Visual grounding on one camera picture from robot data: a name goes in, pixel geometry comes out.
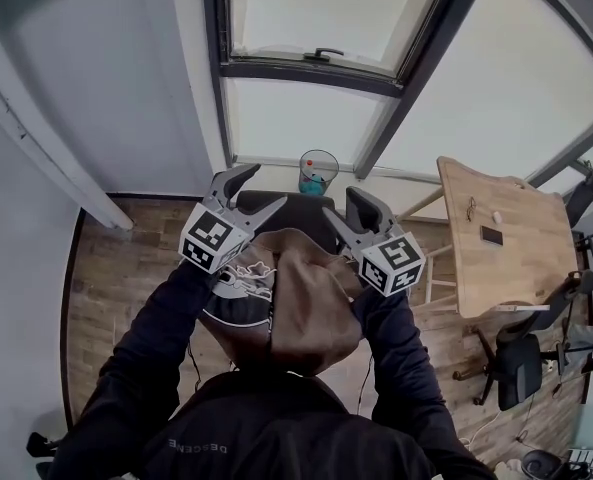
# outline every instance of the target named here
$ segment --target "window handle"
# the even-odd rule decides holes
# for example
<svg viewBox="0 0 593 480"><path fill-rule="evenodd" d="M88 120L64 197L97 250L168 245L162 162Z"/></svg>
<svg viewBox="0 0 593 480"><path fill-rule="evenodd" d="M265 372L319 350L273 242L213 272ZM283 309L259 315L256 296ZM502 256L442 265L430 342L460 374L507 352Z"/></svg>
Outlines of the window handle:
<svg viewBox="0 0 593 480"><path fill-rule="evenodd" d="M345 55L344 52L341 52L340 50L334 50L333 48L316 48L314 53L304 53L303 59L314 60L316 62L329 62L329 55L322 55L323 52Z"/></svg>

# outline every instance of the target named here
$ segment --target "chair leg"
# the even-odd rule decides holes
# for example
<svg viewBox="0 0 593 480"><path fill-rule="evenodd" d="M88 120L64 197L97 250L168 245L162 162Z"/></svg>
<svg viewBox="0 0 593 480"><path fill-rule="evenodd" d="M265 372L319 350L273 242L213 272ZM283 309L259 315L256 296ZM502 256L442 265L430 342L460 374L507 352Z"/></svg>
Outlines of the chair leg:
<svg viewBox="0 0 593 480"><path fill-rule="evenodd" d="M487 356L487 360L490 363L492 363L496 359L496 355L494 354L492 347L489 345L489 341L487 341L487 338L485 338L483 331L481 331L478 327L474 327L472 330L478 336L480 344L483 346L483 350L485 351L485 355Z"/></svg>
<svg viewBox="0 0 593 480"><path fill-rule="evenodd" d="M452 379L454 380L468 380L471 379L472 377L476 377L478 375L480 375L481 373L485 373L487 374L487 370L491 367L491 365L494 363L494 360L496 359L496 356L494 355L494 352L492 351L492 347L489 345L489 342L487 341L487 338L485 338L485 335L481 332L481 330L478 327L472 327L470 329L470 331L474 334L476 334L478 336L478 339L480 340L482 346L483 346L483 350L485 350L485 355L487 356L487 365L483 368L483 371L480 370L471 370L468 372L454 372L452 374Z"/></svg>
<svg viewBox="0 0 593 480"><path fill-rule="evenodd" d="M474 405L485 405L487 397L492 390L492 384L494 384L494 378L491 372L485 372L487 374L487 380L485 381L485 389L483 390L483 396L474 398Z"/></svg>
<svg viewBox="0 0 593 480"><path fill-rule="evenodd" d="M474 377L478 377L479 375L482 375L483 373L485 373L485 370L487 369L487 366L485 366L485 368L483 368L482 370L470 370L468 372L454 372L452 374L452 379L454 380L469 380L472 379Z"/></svg>

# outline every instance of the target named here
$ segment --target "baseboard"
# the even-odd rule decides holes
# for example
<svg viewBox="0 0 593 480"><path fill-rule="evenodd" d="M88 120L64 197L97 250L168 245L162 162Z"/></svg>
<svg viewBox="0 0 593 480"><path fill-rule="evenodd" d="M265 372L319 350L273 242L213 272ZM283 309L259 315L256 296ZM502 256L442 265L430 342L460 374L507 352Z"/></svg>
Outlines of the baseboard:
<svg viewBox="0 0 593 480"><path fill-rule="evenodd" d="M151 194L147 192L107 192L112 199L159 199L161 201L202 201L205 196L183 194Z"/></svg>
<svg viewBox="0 0 593 480"><path fill-rule="evenodd" d="M69 258L67 259L65 280L63 282L63 300L60 308L60 380L63 390L63 408L65 410L67 430L71 430L74 425L69 396L69 378L67 375L67 322L69 320L69 294L72 290L72 277L74 275L74 266L76 264L76 253L78 252L78 244L80 242L80 235L83 231L86 215L87 212L81 208L78 213L78 219L76 219L76 225L74 226L72 245L69 249Z"/></svg>

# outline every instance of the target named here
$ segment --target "black jacket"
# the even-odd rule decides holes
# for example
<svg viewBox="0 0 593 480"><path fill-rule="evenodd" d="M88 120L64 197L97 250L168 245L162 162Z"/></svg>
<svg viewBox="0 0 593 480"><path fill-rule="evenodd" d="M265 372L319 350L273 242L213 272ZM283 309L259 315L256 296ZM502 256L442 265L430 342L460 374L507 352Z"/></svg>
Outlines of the black jacket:
<svg viewBox="0 0 593 480"><path fill-rule="evenodd" d="M50 479L493 479L458 441L405 295L353 304L374 355L372 421L317 379L225 373L174 416L196 316L213 278L183 263L160 285L100 372Z"/></svg>

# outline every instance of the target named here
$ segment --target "window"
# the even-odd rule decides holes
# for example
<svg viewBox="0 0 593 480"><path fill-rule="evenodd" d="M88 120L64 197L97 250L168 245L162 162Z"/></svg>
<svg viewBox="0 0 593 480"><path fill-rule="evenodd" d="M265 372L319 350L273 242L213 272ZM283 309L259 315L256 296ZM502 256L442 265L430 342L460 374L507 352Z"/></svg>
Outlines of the window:
<svg viewBox="0 0 593 480"><path fill-rule="evenodd" d="M226 80L237 157L294 161L324 149L349 166L391 98L285 80Z"/></svg>
<svg viewBox="0 0 593 480"><path fill-rule="evenodd" d="M213 0L221 76L398 97L452 0Z"/></svg>

